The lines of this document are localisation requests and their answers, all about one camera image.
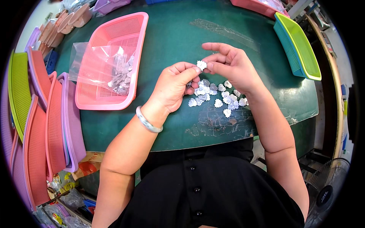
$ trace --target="finger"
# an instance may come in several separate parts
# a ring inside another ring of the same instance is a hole
[[[193,67],[184,70],[180,74],[176,75],[176,77],[178,77],[182,85],[185,85],[186,83],[193,80],[193,78],[197,77],[200,73],[201,70],[199,67]]]
[[[211,74],[217,73],[226,78],[229,78],[230,75],[233,73],[232,66],[228,66],[219,62],[209,62],[207,63],[207,68],[211,71]]]
[[[191,87],[193,87],[194,89],[197,89],[199,87],[199,85],[196,82],[192,82]]]
[[[222,55],[221,53],[215,53],[210,56],[205,57],[202,59],[204,62],[220,62],[220,63],[226,63],[226,56]]]
[[[219,51],[223,55],[228,55],[235,48],[226,43],[204,43],[201,45],[204,50]]]
[[[192,95],[195,92],[195,90],[191,87],[185,89],[185,94]]]
[[[178,62],[174,65],[168,67],[174,74],[179,74],[183,72],[186,69],[196,67],[195,64],[189,63],[189,62]]]
[[[193,78],[193,82],[199,82],[199,81],[200,81],[200,77],[199,76]]]

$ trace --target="table surface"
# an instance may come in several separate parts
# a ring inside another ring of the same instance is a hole
[[[112,139],[134,116],[135,109],[151,95],[161,71],[176,62],[196,63],[212,54],[201,48],[204,42],[228,43],[245,50],[265,86],[292,126],[297,143],[297,156],[313,146],[318,101],[314,81],[293,76],[284,49],[273,29],[274,21],[255,12],[235,7],[228,0],[170,1],[146,5],[132,1],[104,17],[92,18],[84,27],[75,28],[56,48],[58,74],[68,72],[73,43],[89,41],[93,31],[114,18],[135,12],[146,12],[149,21],[139,66],[135,100],[120,111],[81,110],[81,126],[85,147],[89,151],[105,151]],[[225,78],[215,74],[200,75],[216,85]],[[176,150],[206,146],[257,135],[249,107],[239,107],[226,118],[225,105],[214,107],[218,95],[201,106],[188,107],[185,96],[181,107],[171,113],[159,133],[152,151]]]

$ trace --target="yellow-green basket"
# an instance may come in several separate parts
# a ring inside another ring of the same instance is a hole
[[[28,55],[27,53],[14,53],[9,60],[8,88],[11,114],[16,131],[23,142],[25,123],[32,98],[30,96],[28,81]]]
[[[320,81],[319,65],[303,29],[281,13],[275,13],[275,18],[274,30],[284,47],[293,74]]]

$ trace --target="plastic bag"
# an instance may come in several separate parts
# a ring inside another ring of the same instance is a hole
[[[76,12],[81,6],[86,3],[92,5],[96,0],[63,0],[64,8],[71,12]]]
[[[268,5],[282,13],[285,11],[284,6],[280,0],[258,0],[258,1],[264,3],[265,5]]]
[[[79,218],[66,217],[65,223],[68,228],[91,228],[89,225],[83,223]]]
[[[101,86],[127,96],[131,79],[136,77],[132,47],[91,47],[87,42],[74,43],[69,80]]]
[[[85,206],[83,196],[74,188],[70,190],[69,194],[61,196],[60,200],[71,210],[77,210],[79,207]]]

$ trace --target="wrist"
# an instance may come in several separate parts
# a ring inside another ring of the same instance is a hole
[[[166,107],[161,105],[158,101],[148,100],[142,107],[141,112],[143,116],[153,126],[160,128],[166,121],[169,112]]]

